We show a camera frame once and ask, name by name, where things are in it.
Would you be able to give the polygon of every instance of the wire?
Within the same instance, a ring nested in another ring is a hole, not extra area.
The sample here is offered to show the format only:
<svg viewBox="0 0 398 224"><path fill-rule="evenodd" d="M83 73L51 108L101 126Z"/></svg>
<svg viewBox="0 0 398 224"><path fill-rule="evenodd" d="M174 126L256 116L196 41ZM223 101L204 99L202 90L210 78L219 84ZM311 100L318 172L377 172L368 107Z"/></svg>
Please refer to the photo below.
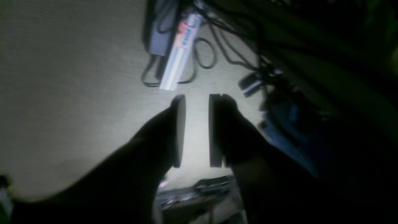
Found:
<svg viewBox="0 0 398 224"><path fill-rule="evenodd" d="M199 53L198 53L198 50L197 50L197 44L198 44L199 42L204 42L204 43L206 43L207 45L209 45L210 49L211 49L212 52L213 52L213 61L210 63L210 65L204 65L204 64L201 62L201 59L200 59L200 56L199 56ZM194 41L194 43L193 43L193 46L192 46L192 51L193 51L193 52L192 52L192 53L193 53L193 54L192 54L192 60L193 60L193 73L192 73L191 77L190 77L188 80L185 80L185 81L182 81L182 82L178 82L178 84L188 84L188 83L191 83L192 81L194 81L194 80L196 79L196 76L197 76L197 66L198 66L198 65L199 65L201 68L203 68L203 69L212 69L212 68L217 64L217 54L216 54L214 45L213 45L212 43L210 43L210 41L208 41L207 39L201 38L201 37L196 38L195 41ZM141 75L141 82L142 82L146 87L158 87L158 86L160 86L160 83L159 83L159 82L157 82L157 83L149 83L149 82L146 82L146 81L145 81L146 76L147 76L147 74L148 74L148 71L152 68L153 64L156 62L156 60L158 59L158 57L159 57L159 56L151 55L151 58L150 58L150 60L149 60L149 63L148 63L148 65L146 66L146 68L144 69L144 72L143 72L142 75Z"/></svg>
<svg viewBox="0 0 398 224"><path fill-rule="evenodd" d="M175 26L173 26L173 27L171 27L171 28L168 28L167 30L161 30L161 26L162 26L161 21L163 21L163 20L164 20L164 17L167 15L167 13L165 13L165 12L168 12L174 5L175 5L175 4L169 4L169 5L166 7L166 4L163 4L162 7L163 7L164 9L167 9L167 10L161 10L161 12L159 13L159 15L157 15L157 16L160 16L159 22L158 22L158 24L157 24L157 29L158 29L158 32L159 32L159 33L171 32L171 31L175 28ZM257 39L257 40L258 40L258 38L259 38L260 35L256 35L256 37L252 37L252 36L250 36L250 35L248 35L248 34L246 34L246 33L240 33L240 32L237 32L237 31L235 31L235 30L232 30L232 29L229 28L224 22L222 22L222 21L220 21L220 20L217 20L217 19L214 19L214 18L211 18L210 16L208 16L207 13L206 13L204 10L202 10L202 9L199 8L199 7L197 7L195 4L193 4L193 6L194 6L194 8L196 9L196 11L197 11L204 19L206 19L207 22L202 23L201 27L203 27L203 26L205 26L205 25L209 25L209 28L210 28L210 31L211 31L213 37L214 37L214 40L216 41L218 47L219 47L220 50L221 50L221 53L223 54L223 56L225 57L225 59L227 60L227 62L230 63L230 64L232 64L232 65L239 65L239 66L242 66L242 67L244 67L244 68L246 68L246 69L248 69L248 70L251 70L251 71L257 71L258 74L259 74L259 71L260 71L260 69L263 67L263 65L264 65L264 64L267 64L266 61L265 61L265 60L262 58L262 56L260 55L260 52L261 52L261 51L260 51L260 44L259 44L259 42L258 42L258 41L256 42L256 43L257 43L257 49L256 49L256 50L254 50L254 49L252 49L252 48L249 47L250 50L252 50L252 51L257 55L257 57L258 57L258 66L256 67L256 66L252 65L242 54L240 54L240 53L232 46L232 44L227 40L227 38L225 37L225 35L224 35L224 33L223 33L222 31L226 31L226 32L229 32L229 33L231 33L231 34L233 34L233 35L238 36L238 37L239 37L244 43L246 43L247 45L248 45L248 40L253 40L253 39ZM236 16L236 17L240 17L240 18L244 18L244 19L246 19L246 20L252 21L252 19L251 19L251 18L247 18L247 15L245 15L245 14L240 14L240 13L232 13L232 14L234 14L234 16ZM229 57L229 55L227 54L227 52L226 52L224 46L221 44L221 41L220 41L220 39L219 39L219 37L218 37L218 35L217 35L217 33L216 33L216 31L215 31L215 29L214 29L213 26L218 27L220 36L221 36L221 38L223 39L223 41L225 41L226 45L227 45L227 46L228 46L228 47L229 47L241 60L242 60L242 61L233 61L233 60ZM201 62L201 59L200 59L200 56L199 56L199 53L198 53L198 50L197 50L197 45L198 45L198 43L200 43L200 42L206 43L206 44L211 48L211 50L212 50L212 53L213 53L213 61L210 63L210 65L204 65L204 64ZM215 47L214 47L214 45L213 45L209 40L207 40L207 39L205 39L205 38L199 37L199 38L196 38L196 39L194 40L194 42L193 42L193 44L192 44L192 53L193 53L193 54L192 54L192 59L193 59L193 73L192 73L191 77L190 77L188 80L179 82L178 84L188 84L188 83L191 83L192 81L194 81L194 80L196 79L196 77L197 77L197 66L200 66L200 67L203 68L203 69L212 69L212 68L216 65L216 63L217 63L217 53L216 53ZM148 73L148 71L150 70L150 68L153 66L153 64L156 62L156 59L157 59L157 56L155 56L155 55L152 55L152 56L151 56L151 59L150 59L148 65L147 65L147 67L145 68L144 72L142 73L142 76L141 76L141 81L142 81L142 83L143 83L145 86L147 86L147 87L158 87L158 86L160 86L160 83L159 83L159 82L156 82L156 83L149 83L149 82L146 82L146 81L145 81L145 80L146 80L147 73Z"/></svg>

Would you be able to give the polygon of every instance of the beige carpet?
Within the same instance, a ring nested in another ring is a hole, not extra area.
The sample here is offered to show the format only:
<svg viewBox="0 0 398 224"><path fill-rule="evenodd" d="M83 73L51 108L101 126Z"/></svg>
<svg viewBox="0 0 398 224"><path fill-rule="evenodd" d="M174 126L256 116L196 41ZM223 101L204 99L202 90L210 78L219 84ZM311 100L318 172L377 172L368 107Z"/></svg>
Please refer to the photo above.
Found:
<svg viewBox="0 0 398 224"><path fill-rule="evenodd" d="M181 168L169 171L166 189L231 173L209 167L208 98L231 95L257 124L261 94L246 99L238 88L249 71L219 55L214 69L200 69L197 80L174 92L147 88L140 81L149 60L141 43L144 0L5 2L0 173L11 175L18 196L45 197L71 185L177 94L187 99L184 153ZM199 36L214 43L207 28ZM241 42L230 40L253 61ZM211 59L205 45L199 51L205 62ZM190 59L184 76L191 73Z"/></svg>

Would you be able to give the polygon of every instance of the power adapter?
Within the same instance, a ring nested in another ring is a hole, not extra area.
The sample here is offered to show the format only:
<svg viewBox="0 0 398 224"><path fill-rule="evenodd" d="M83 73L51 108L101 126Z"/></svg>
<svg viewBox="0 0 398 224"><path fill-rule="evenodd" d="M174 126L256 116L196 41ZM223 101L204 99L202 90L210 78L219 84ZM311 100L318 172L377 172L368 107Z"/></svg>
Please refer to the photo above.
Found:
<svg viewBox="0 0 398 224"><path fill-rule="evenodd" d="M148 0L142 41L149 54L166 56L170 41L174 38L172 32L180 0Z"/></svg>

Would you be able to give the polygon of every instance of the black cable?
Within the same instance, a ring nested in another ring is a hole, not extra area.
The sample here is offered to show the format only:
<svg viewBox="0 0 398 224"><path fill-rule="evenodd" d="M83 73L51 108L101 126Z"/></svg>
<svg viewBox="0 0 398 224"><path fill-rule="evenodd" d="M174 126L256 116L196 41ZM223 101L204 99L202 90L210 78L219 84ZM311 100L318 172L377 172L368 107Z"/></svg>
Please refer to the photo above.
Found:
<svg viewBox="0 0 398 224"><path fill-rule="evenodd" d="M151 55L150 56L150 60L148 62L148 65L146 66L146 68L144 69L144 72L141 75L141 82L146 86L146 87L158 87L159 83L148 83L145 81L146 75L148 74L148 71L152 68L153 64L155 63L155 61L157 60L157 56L156 55Z"/></svg>
<svg viewBox="0 0 398 224"><path fill-rule="evenodd" d="M211 48L212 52L213 52L213 61L211 62L210 65L204 65L204 64L201 62L201 60L200 60L199 53L198 53L198 51L197 51L197 44L198 44L199 42L205 42L206 44L208 44L209 47ZM196 39L195 39L195 41L194 41L194 43L193 43L193 46L192 46L192 53L193 53L193 54L192 54L192 60L193 60L193 73L192 73L191 77L190 77L188 80L178 82L178 84L188 84L188 83L191 83L192 81L194 81L195 78L196 78L196 76L197 76L197 66L198 66L198 65L199 65L201 68L203 68L203 69L212 69L212 68L216 65L216 63L217 63L217 54L216 54L214 45L213 45L212 43L210 43L210 41L208 41L208 40L205 39L205 38L199 37L199 38L196 38ZM149 63L148 63L148 65L146 66L146 68L144 69L144 72L143 72L142 75L141 75L141 81L142 81L142 83L143 83L146 87L158 87L158 86L160 86L160 83L159 83L159 82L157 82L157 83L148 83L148 82L145 81L145 78L146 78L146 75L148 74L148 71L152 68L152 66L153 66L153 64L156 62L156 59L157 59L157 58L158 58L158 56L156 56L156 55L151 55L151 58L150 58L150 60L149 60Z"/></svg>
<svg viewBox="0 0 398 224"><path fill-rule="evenodd" d="M164 7L164 8L167 8L167 10L164 10L164 11L161 10L161 11L160 11L159 14L160 14L161 17L160 17L159 21L163 21L162 18L164 18L164 17L167 15L167 13L164 13L164 12L168 12L173 6L174 6L174 4L169 4L169 5L166 7L166 4L163 4L163 7ZM245 34L245 33L239 33L239 32L237 32L237 31L235 31L235 30L230 29L224 22L219 21L219 20L217 20L217 19L210 18L210 17L206 14L206 12L205 12L204 10L198 8L195 4L194 4L194 7L195 7L196 10L207 20L207 22L202 23L201 27L203 27L204 25L209 25L210 31L211 31L211 33L212 33L212 35L213 35L213 37L214 37L214 39L215 39L217 45L219 46L219 48L220 48L222 54L224 55L225 59L228 61L228 63L230 63L230 64L232 64L232 65L239 65L239 66L242 66L242 67L244 67L244 68L246 68L246 69L249 69L249 70L252 70L252 71L259 71L259 70L261 69L262 65L265 64L266 62L265 62L265 60L261 57L261 55L259 54L260 51L255 51L255 50L253 50L252 48L250 48L250 49L251 49L254 53L256 53L257 56L258 56L258 67L255 67L255 66L253 66L251 63L249 63L249 61L248 61L243 55L241 55L241 54L232 46L232 44L230 44L230 42L227 40L227 38L225 37L225 35L223 34L223 32L222 32L221 30L227 31L227 32L229 32L229 33L231 33L231 34L234 34L234 35L238 36L240 39L242 39L242 41L247 40L247 39L251 39L251 40L252 40L253 37L251 37L251 36L249 36L249 35L247 35L247 34ZM158 22L158 24L157 24L157 29L158 29L158 32L159 32L159 33L167 33L167 32L172 31L172 30L175 28L175 26L173 26L173 27L171 27L171 28L169 28L169 29L167 29L167 30L161 30L161 26L162 26L162 23L161 23L161 22ZM243 62L242 62L242 61L233 61L233 60L231 60L231 58L230 58L229 55L227 54L225 48L224 48L223 45L221 44L220 39L218 38L218 35L216 34L216 32L215 32L213 26L216 26L216 27L219 28L219 32L220 32L221 38L225 41L225 43L227 44L227 46L228 46L240 59L242 59ZM200 60L200 56L199 56L198 50L197 50L197 44L198 44L199 42L205 42L207 45L209 45L209 47L211 48L211 50L212 50L212 52L213 52L213 61L211 62L210 65L204 65L204 64L201 62L201 60ZM198 66L198 65L199 65L201 68L203 68L203 69L211 69L211 68L213 68L213 67L216 65L216 63L217 63L217 53L216 53L216 51L215 51L215 47L214 47L214 45L213 45L209 40L207 40L207 39L205 39L205 38L202 38L202 37L196 38L196 39L194 40L193 44L192 44L192 51L193 51L193 52L192 52L192 53L193 53L193 54L192 54L192 59L193 59L193 73L192 73L191 77L190 77L188 80L179 82L178 84L188 84L188 83L191 83L193 80L195 80L195 78L196 78L196 76L197 76L197 66ZM160 86L160 83L159 83L159 82L156 82L156 83L148 83L148 82L145 81L146 75L147 75L148 71L150 70L150 68L151 68L151 67L153 66L153 64L155 63L156 59L157 59L157 57L156 57L155 55L152 55L152 56L151 56L151 59L150 59L148 65L147 65L147 67L145 68L144 72L142 73L142 76L141 76L141 81L142 81L142 83L143 83L145 86L147 86L147 87L158 87L158 86Z"/></svg>

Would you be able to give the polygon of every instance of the label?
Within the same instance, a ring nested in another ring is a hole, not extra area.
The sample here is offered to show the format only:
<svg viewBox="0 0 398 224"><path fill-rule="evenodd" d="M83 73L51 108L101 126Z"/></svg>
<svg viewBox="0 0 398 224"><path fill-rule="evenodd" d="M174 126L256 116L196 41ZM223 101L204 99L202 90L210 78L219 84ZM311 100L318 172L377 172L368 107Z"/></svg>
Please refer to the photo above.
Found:
<svg viewBox="0 0 398 224"><path fill-rule="evenodd" d="M186 23L180 23L174 44L180 48L190 48L193 38L195 37L195 30L196 28L193 26L187 25Z"/></svg>

